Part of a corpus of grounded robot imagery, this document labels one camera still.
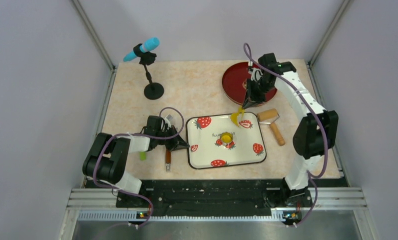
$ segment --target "tray rim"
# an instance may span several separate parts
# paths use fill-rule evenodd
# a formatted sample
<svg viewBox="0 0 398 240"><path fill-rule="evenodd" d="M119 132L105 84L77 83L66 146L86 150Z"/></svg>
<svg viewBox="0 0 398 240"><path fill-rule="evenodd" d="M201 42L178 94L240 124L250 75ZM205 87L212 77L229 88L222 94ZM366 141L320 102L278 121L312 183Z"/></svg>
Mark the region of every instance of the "tray rim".
<svg viewBox="0 0 398 240"><path fill-rule="evenodd" d="M246 111L246 112L244 112L244 113L253 114L253 115L256 117L256 119L258 119L258 116L257 116L254 112ZM190 143L188 142L188 127L187 127L187 125L188 125L188 123L189 123L192 119L203 118L203 117L217 117L217 116L230 115L230 114L231 114L231 113L216 114L216 115L205 115L205 116L193 116L193 117L189 118L189 119L186 121L186 124L185 124L185 125L186 125L186 127L185 127L185 128L186 128L186 140L187 140L188 145L190 145ZM193 168L193 169L202 170L202 169L229 168L229 167L240 166L240 165L249 165L249 164L260 164L260 163L262 163L263 161L266 160L266 157L268 156L268 154L267 154L267 151L266 151L264 136L262 135L262 129L261 129L261 125L259 124L259 120L258 120L258 125L259 125L259 131L261 132L261 138L262 138L263 147L264 147L264 150L265 150L265 157L264 157L264 159L263 159L262 161L251 162L251 163L241 163L241 164L228 165L228 166L219 166L219 167L213 167L213 166L211 166L211 167L197 168L197 167L193 167L193 165L192 165L191 162L190 162L190 148L188 148L188 149L187 149L187 162L188 162L188 164L189 164L190 167Z"/></svg>

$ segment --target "tabletop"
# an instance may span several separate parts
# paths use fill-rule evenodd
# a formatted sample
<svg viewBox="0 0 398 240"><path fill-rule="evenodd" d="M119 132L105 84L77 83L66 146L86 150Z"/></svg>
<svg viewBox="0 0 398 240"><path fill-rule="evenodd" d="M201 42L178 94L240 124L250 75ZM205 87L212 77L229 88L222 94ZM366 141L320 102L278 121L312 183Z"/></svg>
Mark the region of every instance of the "tabletop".
<svg viewBox="0 0 398 240"><path fill-rule="evenodd" d="M285 59L297 69L305 87L315 96L312 83L303 59ZM233 64L243 60L217 61L162 61L148 66L153 81L165 88L164 95L149 100L143 95L147 85L142 65L133 62L120 63L115 77L109 106L103 125L108 134L137 133L146 125L149 115L158 116L164 107L178 109L184 120L199 116L231 114L238 105L229 100L222 89L222 75ZM165 170L165 147L160 145L147 152L147 159L141 161L139 154L129 154L126 170L134 177L144 180L206 180L206 179L280 179L286 176L292 166L295 150L292 138L298 120L286 98L276 93L274 98L262 106L248 108L255 114L276 108L280 118L277 126L286 144L279 146L268 125L262 124L261 131L267 152L261 163L228 166L221 168L193 169L187 161L187 149L172 152L171 171ZM163 116L171 114L175 126L181 127L181 118L172 110L165 110ZM186 140L185 129L181 136ZM340 174L332 150L323 178L339 178ZM319 173L323 160L314 170Z"/></svg>

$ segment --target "strawberry print tray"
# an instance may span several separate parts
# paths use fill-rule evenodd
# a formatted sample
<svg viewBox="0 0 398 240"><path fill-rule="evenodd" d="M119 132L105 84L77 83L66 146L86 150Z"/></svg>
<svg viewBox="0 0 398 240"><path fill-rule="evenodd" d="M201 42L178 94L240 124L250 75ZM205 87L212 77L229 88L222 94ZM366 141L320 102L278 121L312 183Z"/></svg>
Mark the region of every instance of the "strawberry print tray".
<svg viewBox="0 0 398 240"><path fill-rule="evenodd" d="M207 169L263 162L267 153L256 115L244 113L239 126L231 122L229 114L190 118L186 124L190 166ZM233 136L229 144L220 140L225 132Z"/></svg>

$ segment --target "wooden handle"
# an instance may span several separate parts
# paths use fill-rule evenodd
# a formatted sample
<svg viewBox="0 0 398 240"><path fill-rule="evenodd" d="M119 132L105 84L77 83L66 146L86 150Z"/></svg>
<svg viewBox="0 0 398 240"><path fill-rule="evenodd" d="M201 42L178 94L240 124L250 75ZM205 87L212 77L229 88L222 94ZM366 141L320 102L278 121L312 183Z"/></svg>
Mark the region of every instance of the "wooden handle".
<svg viewBox="0 0 398 240"><path fill-rule="evenodd" d="M278 145L283 146L284 144L286 144L286 141L284 141L284 138L281 135L280 130L278 129L275 122L269 124L269 127L271 128L272 133L274 134L274 137L277 140Z"/></svg>
<svg viewBox="0 0 398 240"><path fill-rule="evenodd" d="M165 154L165 163L166 164L170 164L171 163L171 152L166 150L166 154Z"/></svg>
<svg viewBox="0 0 398 240"><path fill-rule="evenodd" d="M271 119L271 118L275 118L276 116L278 116L278 112L275 108L273 109L269 109L263 112L260 112L258 114L256 114L258 116L258 120L260 122L265 121L266 119Z"/></svg>

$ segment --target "white wall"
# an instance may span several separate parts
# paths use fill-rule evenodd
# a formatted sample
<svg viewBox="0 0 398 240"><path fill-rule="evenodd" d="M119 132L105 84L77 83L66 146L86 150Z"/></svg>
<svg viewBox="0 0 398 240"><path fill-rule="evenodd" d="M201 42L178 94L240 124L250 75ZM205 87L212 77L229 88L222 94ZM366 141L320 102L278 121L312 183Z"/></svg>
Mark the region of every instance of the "white wall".
<svg viewBox="0 0 398 240"><path fill-rule="evenodd" d="M108 78L68 0L0 0L0 240L58 237Z"/></svg>
<svg viewBox="0 0 398 240"><path fill-rule="evenodd" d="M398 239L398 0L354 1L315 66L381 239Z"/></svg>
<svg viewBox="0 0 398 240"><path fill-rule="evenodd" d="M81 0L114 64L138 43L158 37L157 61L309 60L342 0Z"/></svg>

